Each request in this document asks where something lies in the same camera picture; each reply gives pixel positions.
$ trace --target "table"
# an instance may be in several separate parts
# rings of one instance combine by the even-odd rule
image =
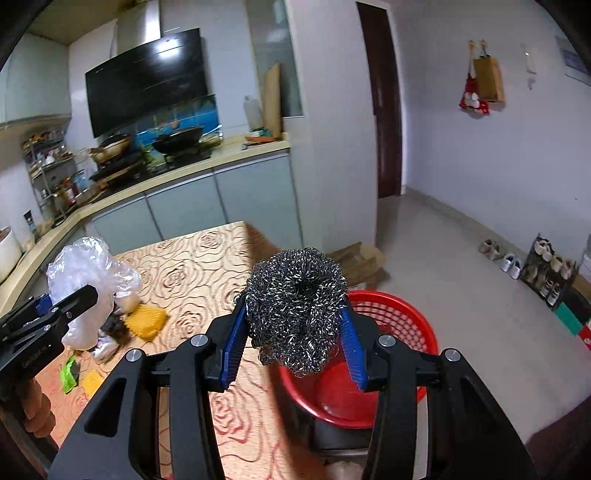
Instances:
[[[147,354],[165,352],[205,332],[214,318],[232,311],[234,297],[246,286],[252,266],[276,250],[253,227],[237,222],[117,255],[141,275],[142,301],[165,308],[169,318],[153,341],[133,338],[106,364],[98,365],[90,353],[82,352],[76,357],[80,377],[92,369],[107,376],[131,348]],[[80,386],[69,394],[61,391],[58,372],[70,355],[64,352],[37,376],[56,415],[52,436],[58,445],[89,401]],[[227,478],[322,478],[320,459],[288,441],[274,394],[276,386],[270,368],[258,361],[257,350],[247,346],[236,382],[224,394],[210,394]],[[167,477],[171,474],[167,388],[161,390],[160,399],[160,468]]]

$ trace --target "cutting board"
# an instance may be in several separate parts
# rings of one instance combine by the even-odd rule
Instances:
[[[265,89],[262,100],[262,117],[271,136],[281,138],[280,67],[275,63],[265,73]]]

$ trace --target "human hand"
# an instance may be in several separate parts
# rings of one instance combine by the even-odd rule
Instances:
[[[34,378],[17,389],[25,412],[25,430],[37,438],[47,437],[56,426],[56,417],[51,412],[51,402],[41,391]]]

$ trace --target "red plastic basket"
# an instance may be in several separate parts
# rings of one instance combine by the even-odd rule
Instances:
[[[348,296],[353,309],[373,318],[382,333],[394,335],[414,350],[439,353],[431,326],[412,305],[379,291],[354,290]],[[317,419],[348,429],[373,426],[378,395],[357,390],[341,352],[319,374],[297,378],[286,367],[280,367],[280,374],[290,397]],[[425,394],[424,387],[417,389],[417,402]]]

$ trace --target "plastic bottle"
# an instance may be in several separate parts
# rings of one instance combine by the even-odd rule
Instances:
[[[248,120],[248,128],[252,131],[259,130],[263,127],[262,112],[258,100],[249,95],[244,97],[244,113]]]

